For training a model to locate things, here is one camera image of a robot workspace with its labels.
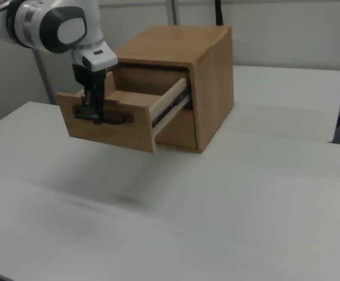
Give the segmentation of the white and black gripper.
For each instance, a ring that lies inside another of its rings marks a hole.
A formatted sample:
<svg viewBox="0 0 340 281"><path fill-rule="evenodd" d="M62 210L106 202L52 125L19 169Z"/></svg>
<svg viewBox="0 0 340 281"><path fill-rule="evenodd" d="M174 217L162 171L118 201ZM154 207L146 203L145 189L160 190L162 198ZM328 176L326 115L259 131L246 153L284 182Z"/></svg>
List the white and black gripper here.
<svg viewBox="0 0 340 281"><path fill-rule="evenodd" d="M71 51L75 80L84 85L84 106L93 106L93 122L103 122L106 69L118 64L117 55L105 41L76 46Z"/></svg>

